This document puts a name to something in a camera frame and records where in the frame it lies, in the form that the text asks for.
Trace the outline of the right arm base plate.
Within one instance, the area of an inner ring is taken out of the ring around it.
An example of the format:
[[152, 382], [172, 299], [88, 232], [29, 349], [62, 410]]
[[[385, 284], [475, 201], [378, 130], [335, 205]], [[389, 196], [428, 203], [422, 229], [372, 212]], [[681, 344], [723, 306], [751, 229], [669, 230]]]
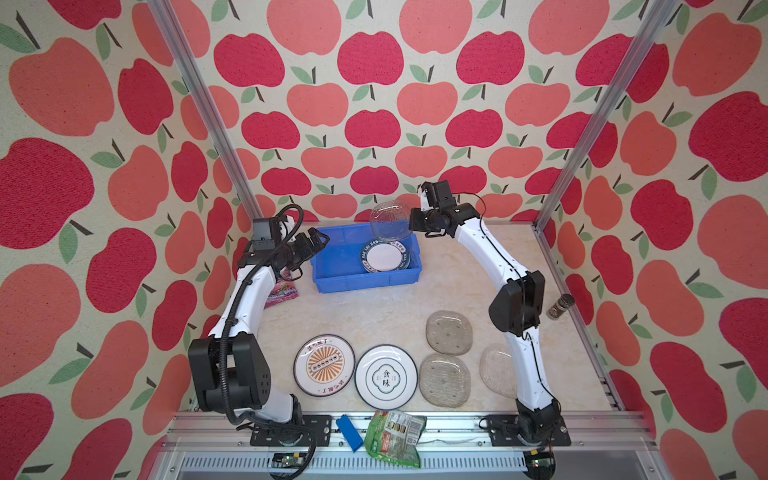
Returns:
[[553, 425], [538, 426], [520, 415], [487, 415], [478, 426], [486, 431], [494, 447], [568, 447], [572, 445], [562, 420]]

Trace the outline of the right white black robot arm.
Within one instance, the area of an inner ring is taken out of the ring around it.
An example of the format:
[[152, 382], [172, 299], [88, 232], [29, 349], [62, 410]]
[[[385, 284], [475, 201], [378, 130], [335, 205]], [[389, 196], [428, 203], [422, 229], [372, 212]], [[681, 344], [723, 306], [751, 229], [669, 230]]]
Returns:
[[410, 209], [399, 201], [369, 214], [373, 236], [401, 240], [411, 233], [449, 236], [463, 245], [497, 288], [488, 307], [491, 322], [508, 344], [517, 379], [517, 436], [529, 446], [550, 445], [562, 425], [561, 404], [552, 393], [540, 348], [544, 276], [517, 262], [491, 234], [483, 216], [469, 203]]

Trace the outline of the small jar right side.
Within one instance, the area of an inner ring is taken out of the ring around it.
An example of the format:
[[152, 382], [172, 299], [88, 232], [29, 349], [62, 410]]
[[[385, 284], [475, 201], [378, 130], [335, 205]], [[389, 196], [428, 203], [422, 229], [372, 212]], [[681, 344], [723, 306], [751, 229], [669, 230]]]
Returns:
[[559, 319], [575, 304], [575, 298], [571, 294], [562, 294], [551, 307], [548, 308], [546, 314], [552, 320]]

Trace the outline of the clear glass plate bottom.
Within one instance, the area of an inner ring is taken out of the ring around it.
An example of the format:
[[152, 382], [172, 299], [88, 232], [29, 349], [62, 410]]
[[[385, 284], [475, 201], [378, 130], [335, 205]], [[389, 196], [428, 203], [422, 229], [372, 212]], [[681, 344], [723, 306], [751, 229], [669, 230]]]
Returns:
[[471, 375], [456, 356], [433, 353], [419, 368], [419, 388], [425, 400], [438, 407], [458, 408], [471, 393]]

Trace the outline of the clear glass plate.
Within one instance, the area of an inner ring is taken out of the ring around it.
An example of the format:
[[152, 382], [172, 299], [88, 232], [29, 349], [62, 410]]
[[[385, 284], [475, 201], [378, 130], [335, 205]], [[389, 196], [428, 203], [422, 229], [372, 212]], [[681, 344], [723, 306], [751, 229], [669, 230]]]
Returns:
[[471, 323], [463, 314], [454, 311], [432, 313], [426, 322], [425, 336], [433, 350], [445, 355], [463, 355], [473, 344]]
[[371, 210], [369, 223], [375, 240], [402, 241], [412, 234], [411, 209], [400, 200], [378, 204]]
[[491, 344], [481, 355], [480, 376], [491, 391], [511, 399], [517, 397], [517, 376], [514, 361], [507, 346]]
[[471, 393], [471, 375], [456, 356], [433, 353], [419, 368], [419, 388], [425, 400], [438, 407], [458, 408]]

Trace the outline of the orange sunburst plate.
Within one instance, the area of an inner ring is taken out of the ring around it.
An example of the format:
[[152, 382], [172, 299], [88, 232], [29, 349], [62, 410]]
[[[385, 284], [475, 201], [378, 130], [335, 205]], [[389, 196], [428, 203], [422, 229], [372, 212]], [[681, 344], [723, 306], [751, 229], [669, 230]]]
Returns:
[[302, 392], [324, 398], [337, 394], [353, 380], [355, 364], [355, 352], [344, 338], [319, 335], [297, 352], [293, 376]]

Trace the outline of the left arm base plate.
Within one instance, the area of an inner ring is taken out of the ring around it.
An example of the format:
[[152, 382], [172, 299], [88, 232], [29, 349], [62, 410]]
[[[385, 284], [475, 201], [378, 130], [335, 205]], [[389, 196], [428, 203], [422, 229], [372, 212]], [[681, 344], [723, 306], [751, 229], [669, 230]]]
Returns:
[[304, 415], [300, 425], [257, 419], [252, 424], [254, 447], [327, 447], [333, 429], [330, 415]]

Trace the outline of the aluminium right corner post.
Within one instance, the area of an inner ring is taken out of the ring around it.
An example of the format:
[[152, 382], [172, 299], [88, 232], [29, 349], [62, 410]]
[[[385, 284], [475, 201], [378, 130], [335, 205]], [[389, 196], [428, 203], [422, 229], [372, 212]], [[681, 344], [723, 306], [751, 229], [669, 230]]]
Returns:
[[597, 102], [597, 108], [592, 113], [576, 147], [572, 153], [568, 154], [557, 181], [533, 222], [533, 231], [536, 234], [542, 235], [544, 233], [546, 225], [561, 203], [562, 197], [575, 178], [582, 161], [594, 146], [612, 112], [627, 93], [630, 83], [635, 78], [659, 35], [670, 22], [670, 19], [674, 17], [676, 9], [681, 4], [681, 1], [659, 0], [650, 6], [650, 10], [642, 20], [638, 32], [631, 41], [616, 73]]

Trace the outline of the aluminium left corner post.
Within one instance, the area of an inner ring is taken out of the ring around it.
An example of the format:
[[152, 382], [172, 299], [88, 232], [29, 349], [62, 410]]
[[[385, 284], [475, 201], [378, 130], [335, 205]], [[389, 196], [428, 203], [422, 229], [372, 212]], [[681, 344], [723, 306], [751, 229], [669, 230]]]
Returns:
[[200, 73], [172, 2], [150, 0], [148, 4], [246, 213], [251, 220], [262, 218], [262, 211], [250, 188], [244, 167], [224, 126], [214, 98]]

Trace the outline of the green snack packet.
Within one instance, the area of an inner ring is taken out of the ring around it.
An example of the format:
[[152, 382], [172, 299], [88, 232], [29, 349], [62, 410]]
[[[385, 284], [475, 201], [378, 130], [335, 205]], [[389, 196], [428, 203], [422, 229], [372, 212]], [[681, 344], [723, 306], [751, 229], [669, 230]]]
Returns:
[[416, 446], [426, 430], [427, 417], [398, 410], [376, 411], [364, 438], [366, 453], [396, 466], [421, 467]]

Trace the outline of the aluminium corner post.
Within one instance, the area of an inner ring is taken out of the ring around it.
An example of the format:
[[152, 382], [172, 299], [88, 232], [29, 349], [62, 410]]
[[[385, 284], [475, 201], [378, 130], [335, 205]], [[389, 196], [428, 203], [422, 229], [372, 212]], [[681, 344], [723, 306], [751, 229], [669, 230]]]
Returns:
[[200, 73], [172, 2], [150, 0], [148, 4], [246, 213], [251, 220], [262, 218], [262, 211], [250, 188], [244, 167], [224, 126], [214, 98]]
[[659, 0], [650, 6], [650, 10], [642, 20], [638, 32], [631, 41], [616, 73], [597, 102], [597, 108], [592, 113], [576, 147], [572, 153], [568, 154], [557, 181], [533, 222], [533, 231], [536, 234], [542, 235], [544, 233], [546, 225], [561, 203], [562, 197], [575, 178], [582, 161], [594, 146], [612, 112], [627, 93], [630, 83], [635, 78], [659, 35], [670, 22], [670, 19], [674, 17], [676, 9], [681, 4], [681, 1]]

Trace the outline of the blue rectangular block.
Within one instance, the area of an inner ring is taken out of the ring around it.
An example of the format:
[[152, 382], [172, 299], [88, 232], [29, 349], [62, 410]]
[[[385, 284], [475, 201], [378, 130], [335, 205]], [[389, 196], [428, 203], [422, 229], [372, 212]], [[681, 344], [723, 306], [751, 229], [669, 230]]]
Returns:
[[339, 432], [343, 435], [346, 444], [351, 448], [353, 452], [357, 452], [364, 446], [364, 439], [358, 430], [355, 428], [351, 419], [347, 415], [341, 415], [336, 419], [336, 426]]

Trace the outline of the clear glass plate top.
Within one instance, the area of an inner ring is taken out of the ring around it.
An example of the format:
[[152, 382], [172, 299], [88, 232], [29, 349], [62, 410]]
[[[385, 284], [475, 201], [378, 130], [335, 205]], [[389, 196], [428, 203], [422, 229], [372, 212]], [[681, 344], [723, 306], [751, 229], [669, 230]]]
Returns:
[[411, 209], [400, 200], [378, 204], [371, 210], [369, 223], [375, 240], [402, 241], [412, 234]]

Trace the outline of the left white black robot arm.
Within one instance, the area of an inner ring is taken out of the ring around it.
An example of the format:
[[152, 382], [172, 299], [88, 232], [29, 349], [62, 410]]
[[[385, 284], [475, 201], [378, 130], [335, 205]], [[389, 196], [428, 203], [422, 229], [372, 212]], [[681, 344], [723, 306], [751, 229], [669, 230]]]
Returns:
[[252, 239], [237, 261], [233, 294], [209, 334], [191, 342], [188, 359], [201, 410], [223, 414], [230, 424], [268, 433], [286, 446], [317, 444], [304, 425], [298, 399], [272, 387], [271, 370], [257, 340], [270, 293], [283, 274], [301, 270], [329, 236], [299, 231], [305, 211], [290, 203], [275, 216], [252, 222]]

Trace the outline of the blue plastic bin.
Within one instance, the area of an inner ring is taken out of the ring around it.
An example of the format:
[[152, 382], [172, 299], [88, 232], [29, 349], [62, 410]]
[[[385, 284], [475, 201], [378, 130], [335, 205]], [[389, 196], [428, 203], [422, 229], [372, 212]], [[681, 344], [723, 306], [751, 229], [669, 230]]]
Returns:
[[320, 227], [330, 240], [312, 260], [312, 279], [320, 293], [413, 284], [422, 271], [420, 246], [416, 237], [400, 240], [395, 246], [399, 263], [390, 271], [373, 271], [368, 257], [375, 247], [385, 244], [374, 237], [368, 223]]

